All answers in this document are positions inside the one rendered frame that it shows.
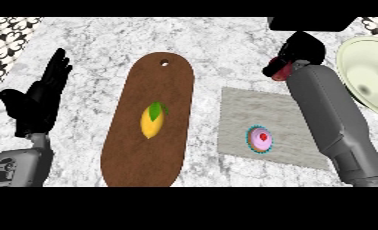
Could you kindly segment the black and white patterned panel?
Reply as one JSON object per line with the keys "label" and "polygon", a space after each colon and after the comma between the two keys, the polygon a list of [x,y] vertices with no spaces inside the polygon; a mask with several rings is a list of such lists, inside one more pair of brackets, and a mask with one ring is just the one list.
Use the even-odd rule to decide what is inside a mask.
{"label": "black and white patterned panel", "polygon": [[4,81],[41,21],[41,17],[0,17],[0,82]]}

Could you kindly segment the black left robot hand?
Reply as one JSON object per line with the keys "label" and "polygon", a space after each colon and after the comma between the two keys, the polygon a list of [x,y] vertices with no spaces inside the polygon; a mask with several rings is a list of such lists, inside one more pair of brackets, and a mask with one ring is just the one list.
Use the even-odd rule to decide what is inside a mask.
{"label": "black left robot hand", "polygon": [[33,133],[48,133],[57,117],[60,94],[72,70],[64,50],[58,48],[50,58],[41,79],[25,93],[14,89],[0,92],[7,115],[16,120],[14,136],[25,138]]}

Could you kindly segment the pale green bowl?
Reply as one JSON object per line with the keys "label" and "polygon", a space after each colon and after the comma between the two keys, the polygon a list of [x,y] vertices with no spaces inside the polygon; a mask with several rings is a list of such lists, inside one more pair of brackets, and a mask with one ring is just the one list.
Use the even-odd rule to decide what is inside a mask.
{"label": "pale green bowl", "polygon": [[354,100],[378,113],[378,36],[354,37],[340,44],[336,70]]}

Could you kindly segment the grey placemat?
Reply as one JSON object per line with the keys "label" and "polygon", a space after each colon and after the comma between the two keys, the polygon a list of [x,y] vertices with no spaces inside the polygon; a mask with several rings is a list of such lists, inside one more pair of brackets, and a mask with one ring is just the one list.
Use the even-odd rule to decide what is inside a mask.
{"label": "grey placemat", "polygon": [[[258,154],[247,147],[246,133],[262,127],[273,138],[271,149]],[[298,105],[289,95],[221,89],[218,152],[312,169],[327,169]]]}

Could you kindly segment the brown wooden cutting board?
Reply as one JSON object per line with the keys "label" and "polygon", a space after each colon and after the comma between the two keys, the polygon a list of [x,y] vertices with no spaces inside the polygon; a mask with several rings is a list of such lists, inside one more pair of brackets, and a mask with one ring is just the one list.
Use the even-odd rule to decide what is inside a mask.
{"label": "brown wooden cutting board", "polygon": [[134,63],[100,156],[106,185],[168,186],[182,165],[193,91],[185,59],[154,52]]}

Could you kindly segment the red pear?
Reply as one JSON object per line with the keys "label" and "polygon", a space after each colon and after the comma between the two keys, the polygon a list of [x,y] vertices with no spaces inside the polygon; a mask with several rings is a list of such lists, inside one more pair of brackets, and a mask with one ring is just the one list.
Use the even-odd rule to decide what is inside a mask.
{"label": "red pear", "polygon": [[284,81],[292,73],[292,63],[287,63],[284,67],[273,74],[271,79],[274,81]]}

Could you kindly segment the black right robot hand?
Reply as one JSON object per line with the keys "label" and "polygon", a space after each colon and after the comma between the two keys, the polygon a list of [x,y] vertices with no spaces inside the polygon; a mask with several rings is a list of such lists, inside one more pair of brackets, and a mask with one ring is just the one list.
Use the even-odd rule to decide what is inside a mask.
{"label": "black right robot hand", "polygon": [[286,39],[276,59],[262,68],[262,74],[271,77],[296,60],[305,60],[312,65],[320,65],[324,59],[324,45],[305,32],[296,31]]}

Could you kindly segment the pink frosted cupcake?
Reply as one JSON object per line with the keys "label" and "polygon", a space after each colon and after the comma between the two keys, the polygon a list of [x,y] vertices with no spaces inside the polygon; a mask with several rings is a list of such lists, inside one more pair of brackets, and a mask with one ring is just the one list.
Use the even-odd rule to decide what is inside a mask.
{"label": "pink frosted cupcake", "polygon": [[261,125],[252,125],[245,132],[245,142],[250,151],[256,154],[265,154],[273,147],[273,136],[267,128]]}

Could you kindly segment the black appliance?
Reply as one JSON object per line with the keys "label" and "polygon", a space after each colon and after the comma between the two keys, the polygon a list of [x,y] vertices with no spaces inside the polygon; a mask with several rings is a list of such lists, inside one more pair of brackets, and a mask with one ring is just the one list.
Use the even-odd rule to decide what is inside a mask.
{"label": "black appliance", "polygon": [[268,28],[274,31],[342,31],[355,17],[268,17]]}

